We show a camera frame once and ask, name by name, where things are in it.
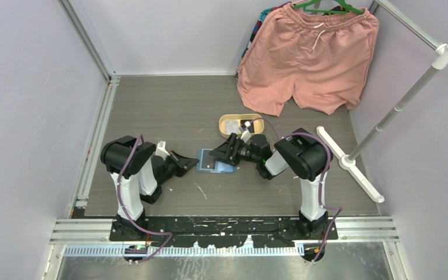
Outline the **dark card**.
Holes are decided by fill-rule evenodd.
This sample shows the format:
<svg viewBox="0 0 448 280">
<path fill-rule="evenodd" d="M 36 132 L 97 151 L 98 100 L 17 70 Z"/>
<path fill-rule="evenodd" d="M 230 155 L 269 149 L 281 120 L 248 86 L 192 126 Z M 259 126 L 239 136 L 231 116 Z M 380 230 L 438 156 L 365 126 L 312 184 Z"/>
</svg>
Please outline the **dark card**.
<svg viewBox="0 0 448 280">
<path fill-rule="evenodd" d="M 200 164 L 201 164 L 201 170 L 204 171 L 211 171 L 212 169 L 209 167 L 209 165 L 211 164 L 211 160 L 210 160 L 210 151 L 209 149 L 204 149 L 202 151 L 201 154 L 201 160 L 200 160 Z"/>
</svg>

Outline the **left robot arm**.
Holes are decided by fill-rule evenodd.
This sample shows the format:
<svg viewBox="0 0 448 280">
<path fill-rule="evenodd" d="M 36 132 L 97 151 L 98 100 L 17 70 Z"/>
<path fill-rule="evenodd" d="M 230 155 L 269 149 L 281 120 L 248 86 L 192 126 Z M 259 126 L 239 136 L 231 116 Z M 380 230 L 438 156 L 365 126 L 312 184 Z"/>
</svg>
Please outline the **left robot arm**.
<svg viewBox="0 0 448 280">
<path fill-rule="evenodd" d="M 165 141 L 145 142 L 143 136 L 126 135 L 103 146 L 100 160 L 115 184 L 118 203 L 115 225 L 133 241 L 148 233 L 143 203 L 154 204 L 162 185 L 183 177 L 200 162 L 166 148 Z"/>
</svg>

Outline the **blue card holder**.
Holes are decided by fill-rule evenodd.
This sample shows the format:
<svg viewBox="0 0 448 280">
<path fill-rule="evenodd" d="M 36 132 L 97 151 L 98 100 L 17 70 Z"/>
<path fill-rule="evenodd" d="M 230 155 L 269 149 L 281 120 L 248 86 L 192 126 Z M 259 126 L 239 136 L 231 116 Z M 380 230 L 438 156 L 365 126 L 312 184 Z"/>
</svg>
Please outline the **blue card holder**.
<svg viewBox="0 0 448 280">
<path fill-rule="evenodd" d="M 197 171 L 216 174 L 232 174 L 236 172 L 236 167 L 216 160 L 216 157 L 209 154 L 210 151 L 211 149 L 206 148 L 198 150 L 199 163 L 197 164 Z"/>
</svg>

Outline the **beige oval tray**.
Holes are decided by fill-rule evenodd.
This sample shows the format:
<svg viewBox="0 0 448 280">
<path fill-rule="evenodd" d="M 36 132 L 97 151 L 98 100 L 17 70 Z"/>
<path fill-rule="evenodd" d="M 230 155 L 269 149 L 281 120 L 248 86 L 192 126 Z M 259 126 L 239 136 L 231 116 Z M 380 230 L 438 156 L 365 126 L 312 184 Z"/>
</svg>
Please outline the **beige oval tray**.
<svg viewBox="0 0 448 280">
<path fill-rule="evenodd" d="M 259 114 L 225 114 L 221 116 L 218 121 L 219 132 L 223 138 L 228 138 L 231 133 L 240 134 L 240 127 L 246 122 L 251 122 L 253 119 L 261 118 Z M 265 128 L 264 120 L 257 120 L 253 122 L 253 127 L 248 130 L 251 135 L 262 134 Z"/>
</svg>

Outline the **black credit card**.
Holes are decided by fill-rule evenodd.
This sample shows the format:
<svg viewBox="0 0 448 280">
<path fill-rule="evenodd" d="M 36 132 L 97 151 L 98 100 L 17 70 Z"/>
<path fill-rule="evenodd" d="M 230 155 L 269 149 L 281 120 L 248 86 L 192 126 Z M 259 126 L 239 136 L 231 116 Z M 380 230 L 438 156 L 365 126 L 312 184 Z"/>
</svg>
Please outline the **black credit card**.
<svg viewBox="0 0 448 280">
<path fill-rule="evenodd" d="M 252 131 L 254 129 L 253 121 L 252 120 L 240 120 L 240 126 L 244 130 Z"/>
</svg>

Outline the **white credit card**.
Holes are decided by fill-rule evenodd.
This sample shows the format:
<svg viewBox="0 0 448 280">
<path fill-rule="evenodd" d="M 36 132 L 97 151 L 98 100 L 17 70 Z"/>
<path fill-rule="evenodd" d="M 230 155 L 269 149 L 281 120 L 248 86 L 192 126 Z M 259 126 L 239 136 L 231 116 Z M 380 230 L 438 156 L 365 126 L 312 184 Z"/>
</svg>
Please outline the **white credit card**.
<svg viewBox="0 0 448 280">
<path fill-rule="evenodd" d="M 225 134 L 239 134 L 240 122 L 238 120 L 225 120 L 224 121 L 224 133 Z"/>
</svg>

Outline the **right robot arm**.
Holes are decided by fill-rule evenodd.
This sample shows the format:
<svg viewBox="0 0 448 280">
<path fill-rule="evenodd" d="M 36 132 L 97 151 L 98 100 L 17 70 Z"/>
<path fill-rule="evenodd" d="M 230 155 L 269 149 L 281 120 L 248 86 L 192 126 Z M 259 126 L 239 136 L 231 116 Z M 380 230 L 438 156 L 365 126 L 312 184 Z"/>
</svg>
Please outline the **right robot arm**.
<svg viewBox="0 0 448 280">
<path fill-rule="evenodd" d="M 301 234 L 310 240 L 323 232 L 328 221 L 324 206 L 323 184 L 333 154 L 318 137 L 299 128 L 273 146 L 263 134 L 230 134 L 209 152 L 217 161 L 238 166 L 241 161 L 255 164 L 258 174 L 272 180 L 286 169 L 300 179 L 302 203 L 299 210 Z"/>
</svg>

